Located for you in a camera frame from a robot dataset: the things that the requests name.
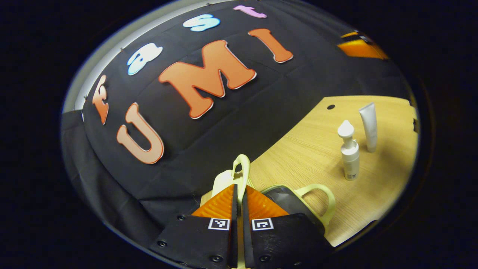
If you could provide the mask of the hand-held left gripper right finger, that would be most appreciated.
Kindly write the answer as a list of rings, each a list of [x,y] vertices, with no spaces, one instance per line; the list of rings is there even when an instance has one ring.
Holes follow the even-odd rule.
[[[303,199],[313,190],[326,194],[328,205],[318,215]],[[325,185],[290,189],[274,185],[263,191],[246,188],[243,203],[245,267],[251,269],[319,269],[333,253],[326,240],[335,213],[335,196]]]

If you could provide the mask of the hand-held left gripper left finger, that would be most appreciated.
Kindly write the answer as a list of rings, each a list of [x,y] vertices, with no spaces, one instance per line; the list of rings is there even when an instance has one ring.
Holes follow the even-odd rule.
[[[188,269],[229,269],[237,259],[237,196],[232,184],[192,215],[168,223],[149,249],[162,259]]]

